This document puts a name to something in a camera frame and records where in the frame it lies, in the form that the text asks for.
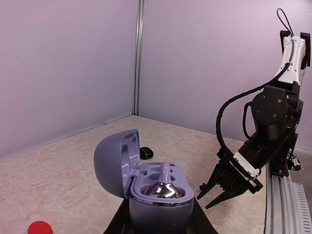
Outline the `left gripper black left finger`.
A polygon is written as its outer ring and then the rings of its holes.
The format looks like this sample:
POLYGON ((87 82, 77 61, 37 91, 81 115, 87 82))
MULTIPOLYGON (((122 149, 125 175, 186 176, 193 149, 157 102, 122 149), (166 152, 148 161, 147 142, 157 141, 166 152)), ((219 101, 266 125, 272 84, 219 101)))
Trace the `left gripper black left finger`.
POLYGON ((124 199, 112 218, 104 234, 132 234, 130 222, 129 200, 124 199))

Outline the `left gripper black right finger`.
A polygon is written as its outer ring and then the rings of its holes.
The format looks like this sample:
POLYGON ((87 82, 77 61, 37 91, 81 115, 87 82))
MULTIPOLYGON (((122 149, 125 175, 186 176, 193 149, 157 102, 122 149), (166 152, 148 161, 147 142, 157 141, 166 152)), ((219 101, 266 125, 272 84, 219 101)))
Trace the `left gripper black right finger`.
POLYGON ((193 211, 187 228, 187 234, 218 234, 196 198, 194 198, 193 211))

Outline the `purple earbud charging case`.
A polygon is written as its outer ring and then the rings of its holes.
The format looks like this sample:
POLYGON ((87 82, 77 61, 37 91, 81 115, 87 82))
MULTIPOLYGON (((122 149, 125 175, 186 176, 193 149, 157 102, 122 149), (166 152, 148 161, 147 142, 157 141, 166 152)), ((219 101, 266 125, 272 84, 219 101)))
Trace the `purple earbud charging case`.
POLYGON ((95 175, 104 190, 129 200, 136 234, 183 234, 189 225, 194 191, 180 166, 140 163, 137 129, 104 138, 94 152, 95 175))

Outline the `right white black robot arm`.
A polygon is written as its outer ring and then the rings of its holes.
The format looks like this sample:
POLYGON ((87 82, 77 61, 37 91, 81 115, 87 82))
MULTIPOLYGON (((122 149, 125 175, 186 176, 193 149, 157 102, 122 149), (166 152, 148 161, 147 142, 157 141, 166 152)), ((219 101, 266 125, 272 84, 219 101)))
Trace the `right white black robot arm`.
POLYGON ((244 144, 235 152, 226 146, 221 133, 221 119, 228 106, 224 103, 216 118, 216 136, 220 144, 219 162, 207 183, 202 184, 199 197, 203 197, 218 185, 222 193, 208 204, 211 208, 223 201, 262 189, 258 180, 264 166, 274 176, 288 176, 289 171, 300 170, 293 154, 298 138, 296 127, 300 122, 303 101, 299 98, 305 70, 311 63, 311 36, 290 31, 280 32, 282 63, 273 79, 236 96, 240 99, 254 94, 244 106, 251 111, 255 132, 247 136, 244 144))

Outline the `silver earbud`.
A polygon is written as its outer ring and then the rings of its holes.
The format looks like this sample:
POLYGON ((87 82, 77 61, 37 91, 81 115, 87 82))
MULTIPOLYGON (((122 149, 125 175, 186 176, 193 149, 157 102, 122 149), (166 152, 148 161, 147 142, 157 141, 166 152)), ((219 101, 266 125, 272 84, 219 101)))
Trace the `silver earbud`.
POLYGON ((142 194, 148 197, 163 199, 177 199, 182 197, 182 191, 172 183, 170 170, 169 162, 162 162, 156 182, 145 188, 142 194))

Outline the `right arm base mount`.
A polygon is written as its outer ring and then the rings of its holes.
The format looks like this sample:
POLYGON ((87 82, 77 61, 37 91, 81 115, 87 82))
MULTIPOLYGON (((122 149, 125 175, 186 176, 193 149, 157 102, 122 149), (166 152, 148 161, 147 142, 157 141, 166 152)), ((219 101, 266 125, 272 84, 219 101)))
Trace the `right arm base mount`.
POLYGON ((288 159, 278 161, 271 160, 269 171, 272 176, 288 177, 289 171, 299 172, 302 170, 302 164, 296 156, 290 156, 288 159))

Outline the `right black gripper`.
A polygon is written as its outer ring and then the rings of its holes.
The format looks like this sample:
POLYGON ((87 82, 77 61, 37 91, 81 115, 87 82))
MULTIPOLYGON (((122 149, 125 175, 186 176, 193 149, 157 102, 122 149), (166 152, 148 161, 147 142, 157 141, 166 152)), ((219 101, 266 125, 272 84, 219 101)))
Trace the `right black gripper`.
POLYGON ((220 158, 215 166, 212 175, 206 184, 200 186, 201 192, 196 197, 201 199, 215 185, 219 185, 223 192, 213 199, 205 209, 209 209, 223 201, 244 194, 246 191, 255 194, 263 188, 263 184, 258 179, 246 180, 243 175, 227 160, 224 151, 220 148, 217 156, 220 158))

